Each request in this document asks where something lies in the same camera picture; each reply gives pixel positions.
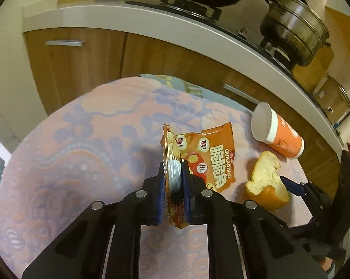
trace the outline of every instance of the cutting board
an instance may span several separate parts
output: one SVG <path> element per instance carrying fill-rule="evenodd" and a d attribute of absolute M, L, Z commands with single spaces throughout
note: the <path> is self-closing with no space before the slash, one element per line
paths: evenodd
<path fill-rule="evenodd" d="M 292 73 L 295 79 L 304 87 L 306 91 L 312 93 L 330 66 L 334 52 L 331 47 L 323 46 L 310 64 L 306 67 L 296 65 Z"/>

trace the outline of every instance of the silver screw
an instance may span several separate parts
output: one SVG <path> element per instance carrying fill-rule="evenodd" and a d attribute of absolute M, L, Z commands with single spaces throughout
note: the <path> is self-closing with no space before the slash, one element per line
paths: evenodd
<path fill-rule="evenodd" d="M 213 192 L 210 189 L 204 189 L 202 190 L 201 194 L 205 197 L 211 197 L 213 195 Z"/>
<path fill-rule="evenodd" d="M 95 201 L 91 205 L 91 208 L 93 210 L 100 210 L 102 207 L 103 207 L 103 203 L 101 201 Z"/>
<path fill-rule="evenodd" d="M 253 210 L 253 209 L 256 209 L 257 204 L 256 204 L 256 202 L 254 202 L 252 200 L 248 200 L 248 201 L 246 201 L 245 206 L 246 206 L 246 208 Z"/>
<path fill-rule="evenodd" d="M 147 192 L 144 190 L 138 190 L 135 193 L 137 198 L 144 198 L 147 195 Z"/>

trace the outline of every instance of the floral pattern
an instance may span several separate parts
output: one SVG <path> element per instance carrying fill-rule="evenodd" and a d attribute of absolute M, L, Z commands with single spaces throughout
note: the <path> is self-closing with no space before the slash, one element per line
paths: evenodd
<path fill-rule="evenodd" d="M 97 87 L 34 129 L 16 149 L 0 187 L 0 254 L 20 278 L 24 269 L 91 202 L 117 202 L 155 175 L 162 159 L 163 123 L 178 133 L 230 121 L 236 182 L 228 200 L 246 199 L 244 182 L 262 151 L 251 115 L 151 79 L 125 78 Z M 306 182 L 297 160 L 280 156 L 281 174 Z M 276 212 L 289 225 L 307 223 L 300 198 Z M 204 225 L 182 230 L 167 219 L 143 227 L 140 278 L 208 278 Z"/>

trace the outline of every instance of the snack package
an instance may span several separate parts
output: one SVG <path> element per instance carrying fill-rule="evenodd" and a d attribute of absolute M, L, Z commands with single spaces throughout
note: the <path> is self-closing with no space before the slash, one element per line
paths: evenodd
<path fill-rule="evenodd" d="M 176 136 L 181 158 L 190 172 L 204 179 L 206 187 L 217 192 L 228 188 L 234 178 L 232 124 Z"/>
<path fill-rule="evenodd" d="M 175 135 L 170 126 L 166 124 L 163 124 L 161 145 L 163 147 L 165 188 L 170 223 L 181 229 L 188 225 L 184 214 L 184 198 L 180 192 L 181 157 Z"/>

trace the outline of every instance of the tablecloth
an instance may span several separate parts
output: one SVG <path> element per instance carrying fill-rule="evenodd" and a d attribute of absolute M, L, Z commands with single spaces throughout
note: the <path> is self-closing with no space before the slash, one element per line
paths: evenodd
<path fill-rule="evenodd" d="M 117 202 L 154 176 L 162 160 L 163 123 L 177 133 L 232 123 L 236 182 L 222 194 L 246 199 L 244 182 L 261 152 L 251 115 L 132 77 L 102 85 L 56 111 L 14 152 L 0 186 L 0 254 L 14 273 L 24 269 L 95 200 Z M 297 160 L 278 155 L 280 174 L 307 182 Z M 298 197 L 276 212 L 290 226 L 310 212 Z M 206 226 L 177 229 L 164 221 L 143 227 L 140 278 L 208 278 Z"/>

